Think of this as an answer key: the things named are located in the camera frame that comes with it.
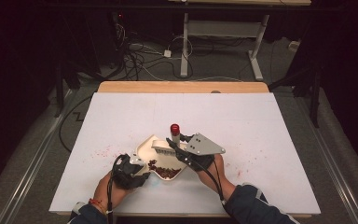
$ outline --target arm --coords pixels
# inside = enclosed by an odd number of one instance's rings
[[[84,204],[77,203],[74,207],[69,223],[71,224],[106,224],[107,216],[107,186],[110,178],[110,172],[104,176],[95,192],[92,203]],[[120,189],[113,182],[112,186],[112,204],[113,208],[116,208],[124,198],[132,192],[131,189]]]
[[[208,171],[222,186],[223,197],[227,202],[225,209],[229,215],[240,223],[262,224],[262,223],[298,223],[289,215],[282,213],[278,208],[267,203],[260,189],[251,186],[235,187],[225,176],[224,162],[221,155],[214,156],[214,163]],[[217,192],[216,186],[205,172],[197,172],[200,181],[207,187]]]

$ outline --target table leg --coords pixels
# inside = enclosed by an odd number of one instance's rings
[[[263,18],[263,21],[260,24],[258,32],[257,32],[257,37],[255,40],[255,47],[253,50],[249,50],[249,52],[248,52],[249,60],[251,61],[251,66],[252,66],[252,69],[255,74],[255,79],[257,81],[263,80],[263,75],[261,74],[260,66],[258,65],[256,56],[257,56],[257,52],[260,48],[261,41],[263,40],[263,35],[264,35],[264,32],[266,31],[268,21],[269,21],[269,15],[265,15]]]
[[[183,50],[182,50],[182,63],[180,66],[180,76],[187,77],[187,66],[188,66],[188,48],[187,48],[187,38],[188,38],[188,13],[185,13],[185,19],[183,22]]]

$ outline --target red object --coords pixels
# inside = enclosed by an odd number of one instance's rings
[[[171,125],[171,134],[173,136],[177,136],[178,134],[180,134],[179,125],[177,125],[177,124]]]

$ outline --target white paper surface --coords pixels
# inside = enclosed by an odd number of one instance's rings
[[[171,137],[173,123],[225,148],[234,184],[252,183],[286,213],[321,213],[272,93],[95,93],[49,211],[87,202],[119,154],[130,154],[151,134]],[[226,212],[218,195],[185,169],[173,181],[152,173],[116,214]]]

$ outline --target white desk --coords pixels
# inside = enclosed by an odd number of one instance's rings
[[[186,4],[207,3],[207,4],[241,4],[241,5],[284,5],[286,7],[309,6],[310,0],[186,0]],[[233,37],[255,37],[255,45],[248,51],[249,61],[254,71],[255,79],[263,80],[260,66],[257,61],[257,53],[267,28],[269,15],[265,15],[261,22],[238,22],[238,21],[190,21],[188,13],[185,13],[183,31],[183,49],[181,62],[181,77],[187,77],[188,66],[188,44],[189,35],[211,35],[211,36],[233,36]]]
[[[169,137],[172,123],[184,134],[200,132],[224,147],[227,177],[234,184],[253,183],[270,203],[294,216],[320,214],[272,93],[95,93],[49,211],[65,214],[86,202],[119,154],[130,154],[151,134]],[[152,174],[115,214],[227,215],[218,196],[188,168],[173,181]]]

